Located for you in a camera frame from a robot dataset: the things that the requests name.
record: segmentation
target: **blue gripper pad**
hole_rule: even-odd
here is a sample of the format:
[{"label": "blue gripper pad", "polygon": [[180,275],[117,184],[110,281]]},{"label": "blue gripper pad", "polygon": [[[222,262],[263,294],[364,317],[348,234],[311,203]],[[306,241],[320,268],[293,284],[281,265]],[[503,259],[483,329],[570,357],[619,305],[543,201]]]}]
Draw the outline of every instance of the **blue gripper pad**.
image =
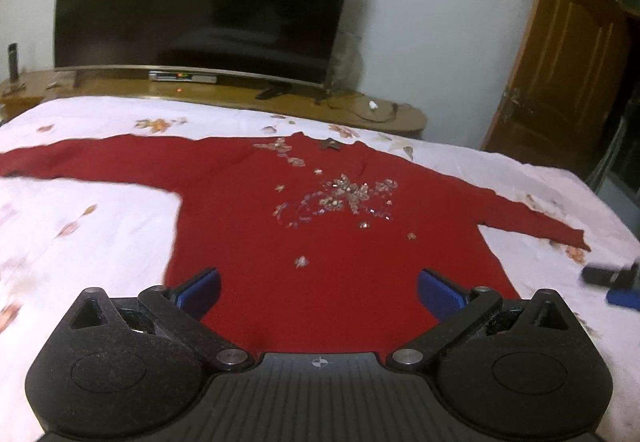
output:
[{"label": "blue gripper pad", "polygon": [[174,289],[175,305],[200,321],[220,297],[220,274],[207,268],[196,277]]},{"label": "blue gripper pad", "polygon": [[463,309],[468,302],[462,288],[428,269],[418,276],[418,299],[438,321]]},{"label": "blue gripper pad", "polygon": [[640,290],[611,289],[607,292],[607,303],[640,311]]}]

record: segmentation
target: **wooden tv stand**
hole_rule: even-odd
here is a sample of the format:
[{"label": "wooden tv stand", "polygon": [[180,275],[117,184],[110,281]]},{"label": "wooden tv stand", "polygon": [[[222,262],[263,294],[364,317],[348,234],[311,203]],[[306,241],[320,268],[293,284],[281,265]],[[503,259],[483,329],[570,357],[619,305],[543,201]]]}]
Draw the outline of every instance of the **wooden tv stand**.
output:
[{"label": "wooden tv stand", "polygon": [[[310,118],[394,135],[420,138],[427,118],[409,105],[370,98],[355,91],[326,94],[321,89],[294,86],[292,92],[269,100],[255,96],[268,83],[225,77],[220,84],[159,82],[141,70],[89,70],[23,73],[18,83],[0,83],[2,121],[10,120],[45,99],[79,95],[114,95],[180,100],[238,109]],[[369,102],[378,108],[372,110]]]}]

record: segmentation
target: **white wall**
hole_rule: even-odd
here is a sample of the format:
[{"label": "white wall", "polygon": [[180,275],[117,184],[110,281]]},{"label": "white wall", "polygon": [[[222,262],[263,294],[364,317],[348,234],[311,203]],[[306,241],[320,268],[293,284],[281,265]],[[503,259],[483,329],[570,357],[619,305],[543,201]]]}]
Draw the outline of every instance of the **white wall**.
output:
[{"label": "white wall", "polygon": [[[350,0],[341,27],[362,36],[360,89],[423,110],[426,139],[478,147],[531,1]],[[0,78],[13,41],[29,69],[52,65],[53,11],[54,0],[0,0]]]}]

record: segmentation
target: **brown door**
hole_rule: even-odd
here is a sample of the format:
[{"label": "brown door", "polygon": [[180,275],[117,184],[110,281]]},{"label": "brown door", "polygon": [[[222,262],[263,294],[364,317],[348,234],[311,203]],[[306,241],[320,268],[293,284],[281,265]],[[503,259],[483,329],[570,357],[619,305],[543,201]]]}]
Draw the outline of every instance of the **brown door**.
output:
[{"label": "brown door", "polygon": [[626,17],[615,0],[534,0],[482,149],[583,174],[629,45]]}]

